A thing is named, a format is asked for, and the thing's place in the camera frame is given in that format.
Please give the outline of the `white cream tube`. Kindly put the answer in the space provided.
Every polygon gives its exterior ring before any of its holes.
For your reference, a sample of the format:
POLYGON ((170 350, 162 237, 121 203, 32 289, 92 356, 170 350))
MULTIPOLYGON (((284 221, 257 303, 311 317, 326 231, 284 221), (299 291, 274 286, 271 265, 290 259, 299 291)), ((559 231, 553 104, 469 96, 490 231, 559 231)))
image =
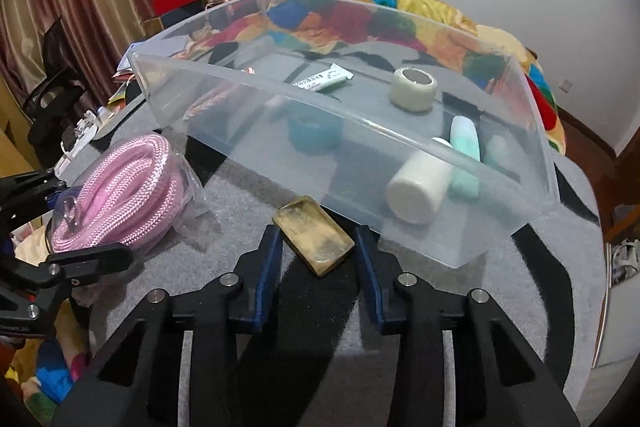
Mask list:
POLYGON ((292 86, 306 91, 320 92, 351 80, 352 77, 354 77, 352 72, 333 63, 323 72, 317 72, 310 77, 293 82, 292 86))

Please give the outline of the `colourful patchwork quilt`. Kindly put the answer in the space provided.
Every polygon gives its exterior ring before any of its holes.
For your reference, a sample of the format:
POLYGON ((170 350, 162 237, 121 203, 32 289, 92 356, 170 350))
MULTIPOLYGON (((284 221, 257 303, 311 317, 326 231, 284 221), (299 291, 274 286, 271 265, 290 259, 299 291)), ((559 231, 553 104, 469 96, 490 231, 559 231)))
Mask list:
POLYGON ((223 42, 247 42, 267 29, 289 36, 306 51, 331 52, 360 38, 401 44, 438 65, 469 77, 480 89, 494 87, 499 73, 495 57, 484 55, 475 42, 483 40, 511 54, 520 64, 533 92, 551 147, 566 153, 566 136, 558 106, 537 54, 500 28, 475 23, 459 9, 440 0, 332 0, 326 8, 305 9, 290 0, 277 10, 276 19, 261 23, 256 15, 243 15, 229 29, 206 24, 194 32, 180 58, 196 57, 223 42))

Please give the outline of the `white bandage tape roll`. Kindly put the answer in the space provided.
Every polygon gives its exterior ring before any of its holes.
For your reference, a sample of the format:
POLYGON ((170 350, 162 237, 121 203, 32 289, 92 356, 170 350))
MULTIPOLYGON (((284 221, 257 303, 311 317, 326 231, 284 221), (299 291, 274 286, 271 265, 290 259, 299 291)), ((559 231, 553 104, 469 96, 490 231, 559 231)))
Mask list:
POLYGON ((406 112, 425 113, 432 108, 437 89, 436 79, 425 70, 401 67, 394 72, 388 97, 406 112))

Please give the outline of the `teal tape roll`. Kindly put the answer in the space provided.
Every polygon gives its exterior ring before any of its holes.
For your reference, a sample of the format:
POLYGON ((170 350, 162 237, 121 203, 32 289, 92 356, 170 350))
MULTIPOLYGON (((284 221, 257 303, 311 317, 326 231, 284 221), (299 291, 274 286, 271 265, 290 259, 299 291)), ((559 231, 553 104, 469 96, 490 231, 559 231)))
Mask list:
POLYGON ((344 119, 304 103, 288 103, 288 139, 295 150, 326 155, 343 142, 344 119))

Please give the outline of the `tan rectangular soap block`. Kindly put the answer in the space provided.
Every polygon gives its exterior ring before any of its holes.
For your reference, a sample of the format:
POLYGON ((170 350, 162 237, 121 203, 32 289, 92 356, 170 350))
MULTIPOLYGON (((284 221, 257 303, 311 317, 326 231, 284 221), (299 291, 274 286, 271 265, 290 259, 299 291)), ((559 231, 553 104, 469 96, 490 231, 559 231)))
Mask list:
POLYGON ((288 246, 317 277, 332 271, 352 250, 355 242, 309 196, 282 206, 272 217, 288 246))

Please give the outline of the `clear plastic storage box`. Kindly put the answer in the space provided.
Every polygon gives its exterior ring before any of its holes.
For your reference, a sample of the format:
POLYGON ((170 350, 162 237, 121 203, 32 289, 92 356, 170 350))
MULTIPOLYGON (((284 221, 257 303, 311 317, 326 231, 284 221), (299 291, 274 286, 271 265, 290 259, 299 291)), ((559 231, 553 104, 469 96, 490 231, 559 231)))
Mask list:
POLYGON ((550 146, 524 72, 513 56, 483 40, 475 42, 495 57, 499 73, 488 90, 408 46, 369 38, 314 52, 267 29, 247 42, 178 57, 206 24, 229 29, 243 15, 271 23, 289 1, 234 0, 136 46, 129 61, 157 122, 450 268, 486 253, 559 202, 550 146), (320 92, 292 86, 333 63, 354 77, 320 92), (390 101, 401 67, 436 79, 428 112, 409 113, 390 101), (290 102, 342 117, 342 144, 326 155, 295 150, 286 121, 290 102), (386 202, 388 182, 417 150, 454 166, 447 197, 428 225, 398 219, 386 202))

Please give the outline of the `white cylindrical bottle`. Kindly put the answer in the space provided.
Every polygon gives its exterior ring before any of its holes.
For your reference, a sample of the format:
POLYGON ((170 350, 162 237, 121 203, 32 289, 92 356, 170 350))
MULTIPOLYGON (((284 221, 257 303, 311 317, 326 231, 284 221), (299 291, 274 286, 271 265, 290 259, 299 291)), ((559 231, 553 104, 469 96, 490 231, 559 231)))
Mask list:
POLYGON ((387 206, 410 225, 428 225, 447 197, 453 171, 448 161, 417 150, 388 182, 387 206))

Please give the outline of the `wall power socket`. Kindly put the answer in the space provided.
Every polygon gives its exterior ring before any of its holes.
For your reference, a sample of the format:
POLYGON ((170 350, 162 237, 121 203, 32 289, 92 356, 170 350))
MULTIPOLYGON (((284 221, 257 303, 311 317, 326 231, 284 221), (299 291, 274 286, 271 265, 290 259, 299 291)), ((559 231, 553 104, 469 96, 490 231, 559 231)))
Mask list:
POLYGON ((562 79, 561 82, 559 83, 559 89, 564 93, 570 92, 570 88, 572 86, 573 86, 573 83, 571 83, 570 80, 567 80, 567 79, 562 79))

